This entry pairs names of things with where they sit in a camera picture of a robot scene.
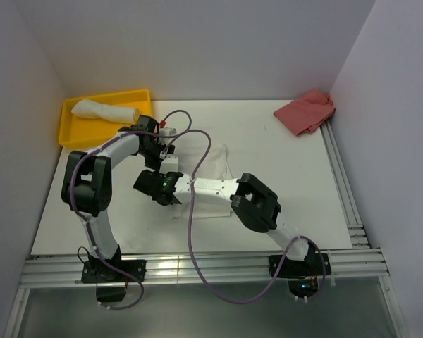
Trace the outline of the white printed t-shirt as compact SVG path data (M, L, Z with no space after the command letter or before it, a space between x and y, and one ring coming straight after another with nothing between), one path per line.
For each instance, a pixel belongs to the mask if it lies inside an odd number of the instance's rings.
M201 159L204 149L193 147L184 149L178 154L179 168L182 173L191 174L198 160ZM207 157L197 171L197 176L207 179L227 180L232 178L230 168L227 163L227 148L225 144L212 145ZM187 220L189 216L189 202L182 205L173 206L174 220ZM205 218L225 218L231 216L231 210L226 206L218 206L195 202L194 219Z

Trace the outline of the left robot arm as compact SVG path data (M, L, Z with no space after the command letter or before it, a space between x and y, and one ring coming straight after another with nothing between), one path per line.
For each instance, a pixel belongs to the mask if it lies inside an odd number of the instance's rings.
M68 156L61 188L63 202L80 218L90 244L87 272L115 281L121 277L121 250L114 239L107 209L112 197L112 170L129 156L141 155L145 169L134 189L153 201L168 206L178 179L178 159L170 144L177 131L164 122L141 115L134 125L121 127L116 135L89 151L72 151Z

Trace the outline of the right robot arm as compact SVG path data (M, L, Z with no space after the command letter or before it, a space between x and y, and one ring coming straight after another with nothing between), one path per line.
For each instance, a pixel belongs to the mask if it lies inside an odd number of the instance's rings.
M196 203L225 206L247 229L269 235L283 249L290 246L287 258L296 273L307 274L315 266L307 240L287 224L277 195L252 174L218 180L143 170L133 188L162 206L188 204L192 197Z

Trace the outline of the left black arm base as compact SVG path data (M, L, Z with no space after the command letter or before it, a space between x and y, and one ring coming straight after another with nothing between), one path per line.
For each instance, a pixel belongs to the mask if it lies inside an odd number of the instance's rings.
M82 263L81 284L96 285L96 299L101 303L120 303L124 300L130 282L140 286L145 279L147 261L144 259L123 260L120 247L104 265L83 246L77 250L77 258Z

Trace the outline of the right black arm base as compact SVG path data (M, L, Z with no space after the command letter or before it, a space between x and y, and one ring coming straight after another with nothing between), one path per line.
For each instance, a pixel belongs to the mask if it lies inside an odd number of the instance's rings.
M320 288L319 278L331 275L332 269L327 254L309 253L303 261L293 261L285 258L282 264L281 255L269 256L269 274L285 279L288 291L295 300L308 301L315 296Z

